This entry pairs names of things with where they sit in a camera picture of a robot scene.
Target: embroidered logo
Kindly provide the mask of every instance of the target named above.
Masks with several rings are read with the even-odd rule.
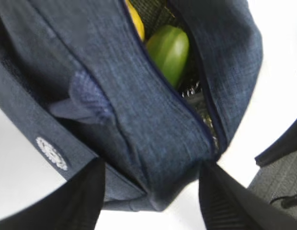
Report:
[[[67,163],[63,159],[62,155],[46,140],[41,137],[36,139],[36,142],[40,150],[47,156],[47,158],[54,163],[58,168],[66,171],[68,170]]]

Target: navy blue bag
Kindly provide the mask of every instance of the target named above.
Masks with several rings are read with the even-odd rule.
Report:
[[[143,11],[149,14],[164,5],[134,3],[139,11],[151,4],[151,11]],[[256,84],[260,32],[246,0],[168,0],[166,7],[189,36],[211,127],[154,65],[124,0],[0,0],[0,108],[68,181],[32,207],[37,215],[66,210],[44,229],[94,229],[102,207],[163,211],[188,183],[200,177],[202,191],[208,183],[203,175],[216,184],[224,177],[215,163],[233,139]],[[79,178],[86,182],[77,187]],[[243,209],[238,213],[249,211],[236,205],[235,193],[225,194],[234,197],[229,203],[236,210]],[[62,196],[60,208],[47,205]],[[96,205],[85,208],[91,199]],[[30,209],[26,217],[0,222],[0,229],[24,229]],[[89,213],[77,211],[83,209]],[[78,224],[67,226],[71,219]],[[234,229],[232,223],[218,229]],[[255,225],[244,229],[268,229]]]

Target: yellow object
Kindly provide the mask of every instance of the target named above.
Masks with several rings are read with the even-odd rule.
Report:
[[[143,22],[138,14],[138,12],[136,11],[136,9],[133,7],[133,5],[131,4],[131,2],[129,0],[126,0],[128,9],[129,9],[129,13],[133,19],[134,25],[138,31],[138,34],[141,38],[142,41],[144,41],[144,25]]]

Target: gray fabric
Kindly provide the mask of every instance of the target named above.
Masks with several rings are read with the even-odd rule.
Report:
[[[147,56],[123,0],[0,0],[1,18],[30,87],[46,88],[50,99],[45,103],[56,105],[60,114],[66,109],[60,117],[73,118],[61,124],[122,172],[131,186],[128,195],[129,188],[107,178],[109,208],[164,210],[197,178],[201,161],[215,161],[225,151],[255,86],[262,44],[246,1],[168,3],[187,23],[200,55],[197,65],[203,60],[206,77],[201,80],[220,152],[208,127]],[[1,93],[2,104],[14,97]],[[70,114],[72,103],[87,112]],[[6,113],[23,119],[25,114],[14,110]],[[60,137],[55,144],[68,148]],[[72,157],[85,161],[81,154]]]
[[[249,189],[266,202],[281,196],[296,195],[297,151],[260,169]],[[276,201],[273,206],[297,218],[297,207],[283,209],[280,203],[281,200]]]

